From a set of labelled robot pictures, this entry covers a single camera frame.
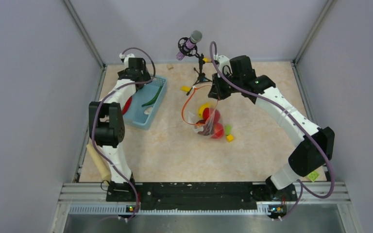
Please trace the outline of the clear zip top bag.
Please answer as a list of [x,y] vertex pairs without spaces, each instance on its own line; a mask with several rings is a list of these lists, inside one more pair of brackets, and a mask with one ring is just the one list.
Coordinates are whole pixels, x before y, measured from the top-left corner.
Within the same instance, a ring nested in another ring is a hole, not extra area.
[[225,127],[218,110],[219,101],[207,96],[211,85],[194,85],[187,96],[181,117],[195,134],[211,139],[225,136]]

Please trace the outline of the yellow toy squash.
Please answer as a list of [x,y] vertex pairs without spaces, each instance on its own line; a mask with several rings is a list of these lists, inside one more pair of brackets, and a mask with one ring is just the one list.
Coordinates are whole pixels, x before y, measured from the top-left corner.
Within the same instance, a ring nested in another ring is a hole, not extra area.
[[198,116],[199,118],[203,119],[203,112],[206,108],[209,108],[210,107],[210,103],[204,103],[203,105],[201,105],[198,109]]

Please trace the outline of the green toy pepper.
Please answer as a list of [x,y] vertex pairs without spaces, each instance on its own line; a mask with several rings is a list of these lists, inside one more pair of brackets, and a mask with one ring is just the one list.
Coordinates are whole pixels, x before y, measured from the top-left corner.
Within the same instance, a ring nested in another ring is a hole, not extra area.
[[154,97],[151,100],[149,100],[148,102],[142,104],[141,106],[145,107],[145,106],[153,105],[156,102],[156,100],[158,99],[162,89],[163,89],[163,86],[160,86],[159,89],[157,90],[156,94],[154,95]]

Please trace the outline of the red toy chili pepper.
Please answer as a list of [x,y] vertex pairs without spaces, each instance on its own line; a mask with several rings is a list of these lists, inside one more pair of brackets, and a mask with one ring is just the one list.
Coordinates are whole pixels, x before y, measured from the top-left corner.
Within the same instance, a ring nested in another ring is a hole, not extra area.
[[126,101],[124,107],[122,108],[122,114],[125,115],[126,112],[129,110],[131,103],[132,103],[132,97],[129,97],[128,100]]

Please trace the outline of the white toy garlic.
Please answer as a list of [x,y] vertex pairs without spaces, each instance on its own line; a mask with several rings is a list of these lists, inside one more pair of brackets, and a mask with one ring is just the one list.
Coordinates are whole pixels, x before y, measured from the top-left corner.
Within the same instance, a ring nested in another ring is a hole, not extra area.
[[153,107],[148,107],[144,110],[145,115],[150,115],[153,112]]

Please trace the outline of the red toy apple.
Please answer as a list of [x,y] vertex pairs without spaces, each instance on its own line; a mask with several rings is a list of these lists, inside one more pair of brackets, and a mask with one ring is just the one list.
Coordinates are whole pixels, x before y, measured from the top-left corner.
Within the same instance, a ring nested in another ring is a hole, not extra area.
[[221,123],[215,123],[213,125],[213,134],[211,136],[211,138],[213,139],[221,139],[223,136],[224,136],[225,132],[224,132],[224,126],[223,124]]

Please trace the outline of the red toy tomato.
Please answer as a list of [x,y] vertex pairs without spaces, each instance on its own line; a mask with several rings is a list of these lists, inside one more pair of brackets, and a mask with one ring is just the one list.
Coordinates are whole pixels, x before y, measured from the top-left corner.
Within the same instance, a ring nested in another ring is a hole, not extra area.
[[219,122],[221,118],[220,112],[214,108],[206,108],[203,112],[204,120],[211,120],[213,123]]

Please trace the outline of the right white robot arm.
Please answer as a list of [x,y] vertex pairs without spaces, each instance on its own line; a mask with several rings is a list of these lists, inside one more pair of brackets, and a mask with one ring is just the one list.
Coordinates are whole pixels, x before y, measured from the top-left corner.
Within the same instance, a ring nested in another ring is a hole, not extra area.
[[212,60],[217,73],[213,75],[208,96],[224,100],[233,93],[240,93],[268,113],[295,146],[288,162],[266,179],[265,193],[269,199],[280,199],[287,186],[332,159],[334,131],[307,119],[283,96],[268,76],[257,76],[248,56],[229,59],[215,54]]

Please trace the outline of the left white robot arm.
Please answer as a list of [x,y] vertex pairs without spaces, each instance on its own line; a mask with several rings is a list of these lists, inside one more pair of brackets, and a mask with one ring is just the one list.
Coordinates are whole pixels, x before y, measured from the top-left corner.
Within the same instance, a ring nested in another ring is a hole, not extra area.
[[124,200],[136,196],[131,181],[132,172],[123,150],[125,124],[123,108],[130,98],[150,82],[145,59],[133,54],[121,55],[125,69],[118,72],[114,88],[100,101],[89,104],[89,120],[92,122],[90,138],[94,149],[108,163],[111,172],[110,192],[118,192]]

